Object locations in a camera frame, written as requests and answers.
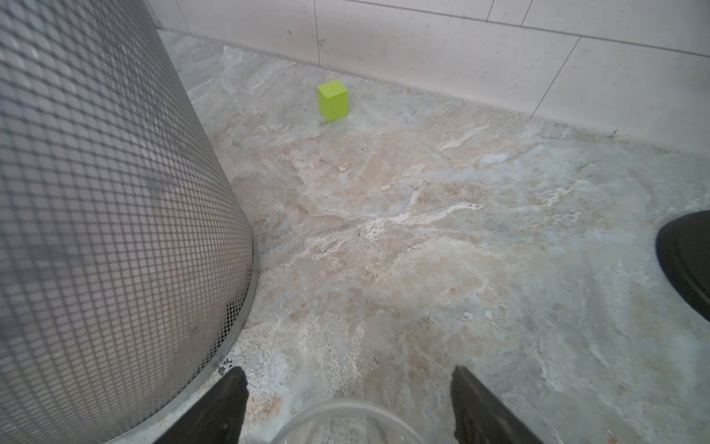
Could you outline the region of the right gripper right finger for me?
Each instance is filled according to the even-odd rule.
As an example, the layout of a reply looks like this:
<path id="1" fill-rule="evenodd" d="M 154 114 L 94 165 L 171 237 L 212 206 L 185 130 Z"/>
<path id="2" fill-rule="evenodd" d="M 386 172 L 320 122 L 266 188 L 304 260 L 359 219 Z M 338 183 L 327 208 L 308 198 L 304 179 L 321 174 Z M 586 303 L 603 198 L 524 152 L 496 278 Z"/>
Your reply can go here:
<path id="1" fill-rule="evenodd" d="M 543 443 L 465 366 L 452 373 L 450 397 L 458 443 Z"/>

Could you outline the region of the clear rice jar with lid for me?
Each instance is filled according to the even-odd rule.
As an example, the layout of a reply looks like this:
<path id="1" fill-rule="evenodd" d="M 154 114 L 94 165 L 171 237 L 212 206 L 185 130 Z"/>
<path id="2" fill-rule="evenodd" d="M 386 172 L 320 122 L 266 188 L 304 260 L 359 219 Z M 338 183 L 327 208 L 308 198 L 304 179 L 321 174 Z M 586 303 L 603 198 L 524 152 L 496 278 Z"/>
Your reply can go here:
<path id="1" fill-rule="evenodd" d="M 369 401 L 337 399 L 308 409 L 282 427 L 272 443 L 423 443 L 388 409 Z"/>

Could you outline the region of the grey mesh waste bin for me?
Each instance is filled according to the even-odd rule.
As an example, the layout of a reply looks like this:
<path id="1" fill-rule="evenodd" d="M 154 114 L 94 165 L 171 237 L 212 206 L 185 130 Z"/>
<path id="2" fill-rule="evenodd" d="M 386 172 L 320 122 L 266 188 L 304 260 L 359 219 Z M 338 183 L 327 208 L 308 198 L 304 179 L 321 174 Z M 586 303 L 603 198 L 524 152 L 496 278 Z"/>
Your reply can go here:
<path id="1" fill-rule="evenodd" d="M 1 440 L 105 443 L 214 371 L 253 232 L 142 1 L 1 5 Z"/>

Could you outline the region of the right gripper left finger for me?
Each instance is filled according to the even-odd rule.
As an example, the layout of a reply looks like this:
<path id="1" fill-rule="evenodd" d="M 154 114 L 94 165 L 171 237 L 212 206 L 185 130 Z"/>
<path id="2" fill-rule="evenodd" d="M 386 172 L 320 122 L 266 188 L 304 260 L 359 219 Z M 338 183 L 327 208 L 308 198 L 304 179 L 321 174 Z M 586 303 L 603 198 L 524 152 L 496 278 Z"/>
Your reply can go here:
<path id="1" fill-rule="evenodd" d="M 239 366 L 233 367 L 156 443 L 237 444 L 248 398 L 245 372 Z"/>

